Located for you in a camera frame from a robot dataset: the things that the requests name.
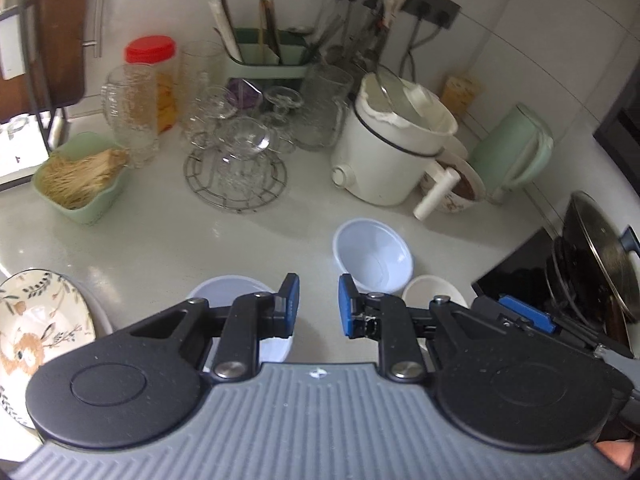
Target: green kettle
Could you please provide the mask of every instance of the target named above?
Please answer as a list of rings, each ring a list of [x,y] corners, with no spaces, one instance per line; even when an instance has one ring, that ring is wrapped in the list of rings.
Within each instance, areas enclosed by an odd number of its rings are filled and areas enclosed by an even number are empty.
[[[476,146],[468,163],[482,179],[487,200],[502,203],[505,192],[538,176],[553,146],[545,121],[520,103]]]

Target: green basket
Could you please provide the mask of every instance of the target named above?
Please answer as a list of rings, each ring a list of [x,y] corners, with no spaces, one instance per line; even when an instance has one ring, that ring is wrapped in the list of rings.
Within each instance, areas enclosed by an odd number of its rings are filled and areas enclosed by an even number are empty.
[[[278,64],[278,56],[266,45],[264,45],[265,62],[260,63],[261,47],[258,44],[258,29],[237,28],[236,38],[243,61],[233,59],[225,47],[225,81],[229,82],[230,79],[235,78],[248,79],[263,90],[274,84],[298,88],[310,66],[310,64],[298,64],[306,50],[305,40],[285,30],[280,30],[278,36],[282,64]]]
[[[79,160],[80,158],[95,155],[96,153],[103,152],[109,148],[121,148],[121,146],[116,144],[116,142],[98,134],[94,134],[93,132],[85,132],[71,137],[71,139],[60,146],[56,152],[62,153],[70,160]],[[114,200],[116,200],[120,195],[130,177],[130,169],[122,168],[118,176],[113,180],[113,183],[107,189],[103,189],[98,193],[86,206],[81,207],[80,209],[66,209],[60,204],[53,202],[53,200],[41,192],[38,187],[42,177],[42,168],[46,163],[47,161],[43,162],[33,174],[33,178],[31,179],[33,189],[35,189],[36,193],[39,194],[46,202],[49,202],[55,209],[79,224],[95,224],[111,207]]]

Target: floral plate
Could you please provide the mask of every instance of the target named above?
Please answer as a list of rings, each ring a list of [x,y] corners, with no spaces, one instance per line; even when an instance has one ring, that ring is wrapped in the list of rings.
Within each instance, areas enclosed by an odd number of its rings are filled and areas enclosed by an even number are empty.
[[[0,285],[0,404],[34,429],[24,393],[38,367],[95,340],[86,302],[50,270],[19,272]]]

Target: electrical cord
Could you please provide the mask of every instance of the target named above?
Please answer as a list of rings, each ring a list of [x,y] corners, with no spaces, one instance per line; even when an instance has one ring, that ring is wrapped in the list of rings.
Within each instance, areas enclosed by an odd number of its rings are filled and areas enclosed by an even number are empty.
[[[420,41],[415,41],[415,38],[418,35],[418,31],[420,31],[420,24],[421,23],[422,23],[422,18],[416,18],[415,25],[414,25],[414,30],[411,33],[411,37],[409,38],[409,42],[407,43],[406,50],[404,51],[404,56],[402,56],[402,59],[400,60],[399,76],[402,77],[404,75],[404,67],[405,67],[406,61],[408,59],[409,62],[410,62],[410,67],[411,67],[411,81],[413,83],[415,83],[415,80],[416,80],[415,59],[414,59],[413,51],[416,48],[421,47],[424,44],[427,44],[430,41],[434,40],[436,38],[436,36],[439,35],[440,32],[442,31],[442,26],[439,26],[436,30],[434,30],[426,38],[423,38]]]

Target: cabinet handle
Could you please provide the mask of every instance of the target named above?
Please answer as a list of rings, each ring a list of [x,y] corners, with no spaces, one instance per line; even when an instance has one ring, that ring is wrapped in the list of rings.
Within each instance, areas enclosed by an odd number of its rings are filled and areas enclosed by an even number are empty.
[[[83,41],[82,46],[92,46],[94,48],[94,57],[97,59],[102,57],[102,7],[104,0],[95,0],[94,10],[94,38],[89,41]]]

